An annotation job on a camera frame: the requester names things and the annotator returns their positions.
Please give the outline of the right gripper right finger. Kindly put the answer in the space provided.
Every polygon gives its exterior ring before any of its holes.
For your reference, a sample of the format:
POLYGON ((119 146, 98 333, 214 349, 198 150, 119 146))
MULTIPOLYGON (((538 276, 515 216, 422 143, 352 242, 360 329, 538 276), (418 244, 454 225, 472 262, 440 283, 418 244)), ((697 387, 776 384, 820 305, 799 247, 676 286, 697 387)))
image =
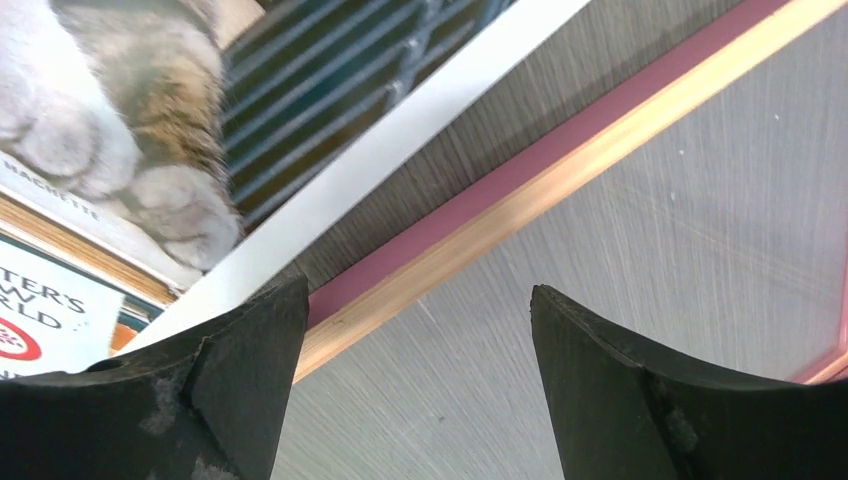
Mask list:
POLYGON ((843 479, 847 384, 724 368, 532 290, 534 349, 563 474, 601 479, 843 479))

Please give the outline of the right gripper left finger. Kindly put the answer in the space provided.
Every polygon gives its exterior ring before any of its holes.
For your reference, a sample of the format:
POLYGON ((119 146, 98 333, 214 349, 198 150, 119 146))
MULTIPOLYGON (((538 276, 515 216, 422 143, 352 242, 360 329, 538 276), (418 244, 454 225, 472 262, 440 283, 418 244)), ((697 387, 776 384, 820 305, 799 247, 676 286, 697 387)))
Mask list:
POLYGON ((83 372, 3 381, 2 477, 269 478, 308 314, 292 276, 83 372))

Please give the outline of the pink wooden picture frame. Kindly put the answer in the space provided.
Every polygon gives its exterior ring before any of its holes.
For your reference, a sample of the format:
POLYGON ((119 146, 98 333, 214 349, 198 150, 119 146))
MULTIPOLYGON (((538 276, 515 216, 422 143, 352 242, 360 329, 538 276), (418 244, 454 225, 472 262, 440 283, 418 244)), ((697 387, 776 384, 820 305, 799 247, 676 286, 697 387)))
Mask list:
POLYGON ((317 289, 301 380, 769 56, 838 1, 745 1, 317 289))

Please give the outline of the cat photo print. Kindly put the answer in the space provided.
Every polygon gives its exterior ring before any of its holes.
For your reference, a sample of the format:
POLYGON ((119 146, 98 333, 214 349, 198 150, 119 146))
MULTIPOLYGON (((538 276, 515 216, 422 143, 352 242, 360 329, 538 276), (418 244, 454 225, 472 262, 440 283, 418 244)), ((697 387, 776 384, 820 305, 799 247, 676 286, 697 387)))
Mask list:
POLYGON ((291 262, 579 1, 5 1, 1 376, 78 373, 291 262))

